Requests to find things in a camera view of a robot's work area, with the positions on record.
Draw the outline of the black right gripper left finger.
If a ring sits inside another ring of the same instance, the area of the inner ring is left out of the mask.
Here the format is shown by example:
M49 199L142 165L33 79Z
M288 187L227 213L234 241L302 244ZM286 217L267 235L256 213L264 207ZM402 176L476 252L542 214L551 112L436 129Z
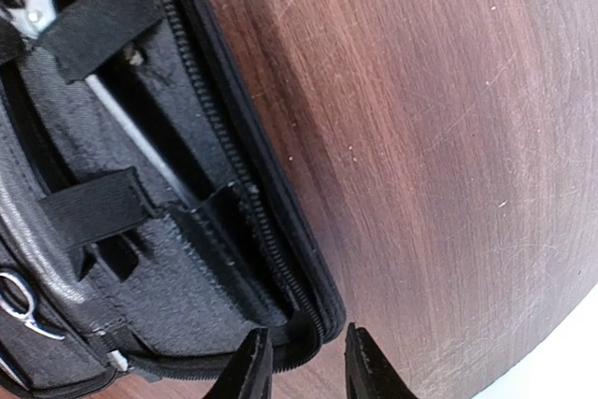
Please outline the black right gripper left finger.
M206 399L268 399L272 397L273 348L266 328L244 339Z

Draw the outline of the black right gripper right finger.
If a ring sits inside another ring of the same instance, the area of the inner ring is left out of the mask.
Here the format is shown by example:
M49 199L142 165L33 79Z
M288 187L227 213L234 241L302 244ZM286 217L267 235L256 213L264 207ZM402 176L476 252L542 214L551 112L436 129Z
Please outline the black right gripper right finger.
M370 333L354 322L347 329L345 375L348 398L416 399Z

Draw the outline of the black zippered tool case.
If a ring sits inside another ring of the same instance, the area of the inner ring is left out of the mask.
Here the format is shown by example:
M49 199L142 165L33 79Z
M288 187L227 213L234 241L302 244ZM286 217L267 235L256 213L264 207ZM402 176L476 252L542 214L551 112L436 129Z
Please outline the black zippered tool case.
M266 328L277 372L346 312L209 0L55 0L39 39L1 0L1 270L54 341L1 309L1 385L84 398L116 379L217 378ZM188 209L84 83L125 45L215 192Z

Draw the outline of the silver hair cutting scissors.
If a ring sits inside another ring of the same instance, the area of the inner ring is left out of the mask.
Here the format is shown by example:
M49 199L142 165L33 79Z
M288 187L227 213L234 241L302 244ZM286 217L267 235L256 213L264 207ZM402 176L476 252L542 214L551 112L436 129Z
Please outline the silver hair cutting scissors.
M38 321L35 290L16 270L1 270L1 309L38 335L54 341L65 339L62 330L44 326Z

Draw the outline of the black hair clip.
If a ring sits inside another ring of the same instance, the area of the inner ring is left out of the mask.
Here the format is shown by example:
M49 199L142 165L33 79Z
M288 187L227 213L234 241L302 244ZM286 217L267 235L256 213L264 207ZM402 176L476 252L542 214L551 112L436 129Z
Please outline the black hair clip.
M215 192L214 183L140 80L147 68L144 52L130 43L84 83L186 208L197 209Z

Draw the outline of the silver thinning scissors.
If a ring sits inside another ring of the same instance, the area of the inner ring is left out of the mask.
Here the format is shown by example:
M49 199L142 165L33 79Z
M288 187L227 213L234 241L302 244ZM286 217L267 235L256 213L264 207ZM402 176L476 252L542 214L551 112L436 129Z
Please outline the silver thinning scissors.
M24 0L21 7L3 7L4 18L27 39L37 40L57 19L55 0Z

